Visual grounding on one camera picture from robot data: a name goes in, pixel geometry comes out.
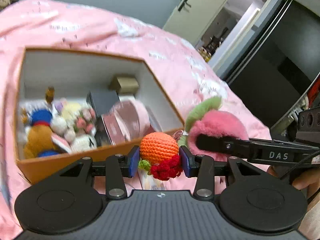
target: black textured grip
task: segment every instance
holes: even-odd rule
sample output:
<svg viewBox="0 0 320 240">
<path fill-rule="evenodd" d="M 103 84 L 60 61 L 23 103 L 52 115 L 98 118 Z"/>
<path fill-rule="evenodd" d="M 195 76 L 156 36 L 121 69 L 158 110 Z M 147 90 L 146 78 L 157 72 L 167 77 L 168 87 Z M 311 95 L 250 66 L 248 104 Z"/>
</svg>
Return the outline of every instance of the black textured grip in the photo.
<svg viewBox="0 0 320 240">
<path fill-rule="evenodd" d="M 194 199 L 189 191 L 134 190 L 111 201 L 100 217 L 75 232 L 40 235 L 24 231 L 18 240 L 303 240 L 297 231 L 279 236 L 254 235 L 230 225 L 211 202 Z"/>
</svg>

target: finger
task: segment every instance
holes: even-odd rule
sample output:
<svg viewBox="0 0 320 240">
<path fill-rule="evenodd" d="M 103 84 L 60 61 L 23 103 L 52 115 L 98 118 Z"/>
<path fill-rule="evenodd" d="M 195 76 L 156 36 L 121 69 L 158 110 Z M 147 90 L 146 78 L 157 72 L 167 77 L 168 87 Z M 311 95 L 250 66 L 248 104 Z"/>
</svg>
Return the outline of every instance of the finger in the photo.
<svg viewBox="0 0 320 240">
<path fill-rule="evenodd" d="M 274 168 L 272 166 L 269 166 L 269 168 L 267 169 L 267 173 L 269 173 L 270 175 L 272 175 L 274 177 L 278 177 L 278 174 L 276 173 L 276 171 L 274 170 Z"/>
<path fill-rule="evenodd" d="M 292 186 L 296 189 L 301 190 L 308 187 L 311 184 L 317 183 L 320 179 L 320 169 L 314 168 L 305 171 L 299 177 L 297 177 L 293 182 Z"/>
<path fill-rule="evenodd" d="M 309 185 L 307 198 L 311 197 L 314 193 L 316 193 L 319 188 L 320 188 L 320 180 L 318 180 L 314 184 Z"/>
</svg>

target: cable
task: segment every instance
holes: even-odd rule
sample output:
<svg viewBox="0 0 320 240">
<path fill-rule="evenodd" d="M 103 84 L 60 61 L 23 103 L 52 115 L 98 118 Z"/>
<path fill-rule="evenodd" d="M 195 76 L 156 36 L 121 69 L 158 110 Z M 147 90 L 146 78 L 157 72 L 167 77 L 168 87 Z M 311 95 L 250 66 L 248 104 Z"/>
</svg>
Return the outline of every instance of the cable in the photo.
<svg viewBox="0 0 320 240">
<path fill-rule="evenodd" d="M 317 150 L 314 153 L 309 154 L 308 156 L 304 157 L 301 161 L 296 163 L 294 166 L 292 166 L 287 172 L 285 172 L 279 179 L 285 179 L 293 170 L 298 168 L 300 165 L 305 163 L 307 160 L 316 157 L 317 155 L 320 155 L 320 150 Z"/>
</svg>

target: brown plush toy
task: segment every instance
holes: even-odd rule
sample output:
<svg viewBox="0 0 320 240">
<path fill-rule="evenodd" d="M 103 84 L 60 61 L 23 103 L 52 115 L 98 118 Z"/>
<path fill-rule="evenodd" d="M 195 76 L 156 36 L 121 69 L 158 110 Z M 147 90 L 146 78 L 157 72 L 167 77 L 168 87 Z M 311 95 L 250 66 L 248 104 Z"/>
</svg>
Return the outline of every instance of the brown plush toy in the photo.
<svg viewBox="0 0 320 240">
<path fill-rule="evenodd" d="M 32 127 L 28 133 L 28 142 L 23 148 L 25 158 L 35 158 L 39 157 L 39 154 L 46 151 L 58 150 L 59 148 L 52 142 L 51 139 L 51 112 L 47 109 L 34 111 L 31 115 L 31 119 Z"/>
</svg>

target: door handle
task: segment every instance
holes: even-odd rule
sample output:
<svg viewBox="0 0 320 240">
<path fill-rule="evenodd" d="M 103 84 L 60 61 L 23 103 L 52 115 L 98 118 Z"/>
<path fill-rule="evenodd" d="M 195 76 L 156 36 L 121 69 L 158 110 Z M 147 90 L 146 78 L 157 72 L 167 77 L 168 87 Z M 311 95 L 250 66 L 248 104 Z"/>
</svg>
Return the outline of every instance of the door handle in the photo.
<svg viewBox="0 0 320 240">
<path fill-rule="evenodd" d="M 185 7 L 186 5 L 191 8 L 191 4 L 189 4 L 187 2 L 188 2 L 188 0 L 183 0 L 183 2 L 181 3 L 181 5 L 178 8 L 178 12 L 181 12 L 182 8 Z"/>
</svg>

